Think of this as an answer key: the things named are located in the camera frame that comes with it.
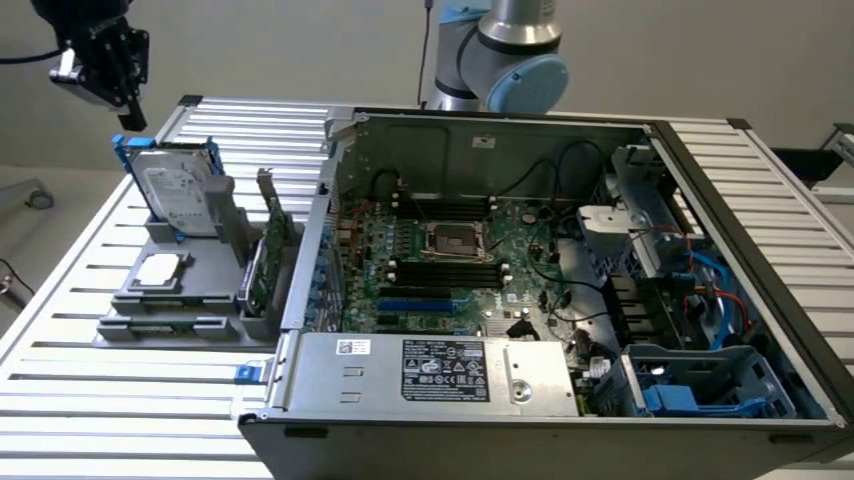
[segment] floor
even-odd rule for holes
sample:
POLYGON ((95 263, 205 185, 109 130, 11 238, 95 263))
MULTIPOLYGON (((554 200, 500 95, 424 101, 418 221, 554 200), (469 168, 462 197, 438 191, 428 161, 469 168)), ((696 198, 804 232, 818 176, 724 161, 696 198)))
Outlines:
MULTIPOLYGON (((38 177, 54 194, 49 210, 27 207, 25 199, 0 210, 0 257, 34 288, 51 274, 123 175, 119 170, 0 166, 0 187, 38 177)), ((0 305, 0 335, 17 317, 0 305)))

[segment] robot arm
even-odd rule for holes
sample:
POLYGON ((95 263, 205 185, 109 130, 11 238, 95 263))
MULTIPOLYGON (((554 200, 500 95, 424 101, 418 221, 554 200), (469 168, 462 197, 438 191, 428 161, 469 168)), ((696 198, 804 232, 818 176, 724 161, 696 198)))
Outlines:
POLYGON ((31 1, 63 49, 51 81, 115 110, 126 130, 145 130, 139 97, 149 81, 149 32, 133 28, 125 18, 133 0, 31 1))
POLYGON ((546 113, 569 83, 556 0, 448 1, 429 108, 546 113))

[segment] white wall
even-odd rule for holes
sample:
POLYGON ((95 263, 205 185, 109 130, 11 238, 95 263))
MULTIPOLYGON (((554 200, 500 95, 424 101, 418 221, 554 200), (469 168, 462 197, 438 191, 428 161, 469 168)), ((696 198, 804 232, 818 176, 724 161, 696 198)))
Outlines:
MULTIPOLYGON (((558 3, 560 110, 745 117, 774 145, 854 121, 852 0, 558 3)), ((153 131, 185 93, 414 103, 422 15, 421 0, 138 0, 153 131)), ((0 55, 53 47, 30 2, 3 0, 0 55)), ((50 85, 50 65, 0 68, 0 163, 117 168, 118 121, 50 85)))

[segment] power supply label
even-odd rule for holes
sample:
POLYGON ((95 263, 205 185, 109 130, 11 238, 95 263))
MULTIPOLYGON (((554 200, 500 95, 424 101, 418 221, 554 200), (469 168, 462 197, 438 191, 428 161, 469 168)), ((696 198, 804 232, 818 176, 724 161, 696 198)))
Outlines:
POLYGON ((410 402, 489 402, 484 342, 403 340, 401 394, 410 402))

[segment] slotted metal table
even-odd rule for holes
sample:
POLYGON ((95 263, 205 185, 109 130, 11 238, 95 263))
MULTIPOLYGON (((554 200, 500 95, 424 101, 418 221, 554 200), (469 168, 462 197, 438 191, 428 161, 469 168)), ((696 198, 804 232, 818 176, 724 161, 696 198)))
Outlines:
MULTIPOLYGON (((215 136, 253 220, 266 217, 255 172, 273 168, 283 205, 305 221, 331 107, 207 97, 182 103, 158 138, 215 136)), ((851 233, 753 130, 726 120, 664 120, 854 374, 851 233)), ((147 240, 146 217, 126 178, 0 340, 0 478, 270 478, 233 421, 238 388, 245 407, 261 406, 265 395, 262 386, 233 384, 235 367, 269 355, 90 346, 147 240)), ((765 478, 854 478, 852 469, 854 455, 765 478)))

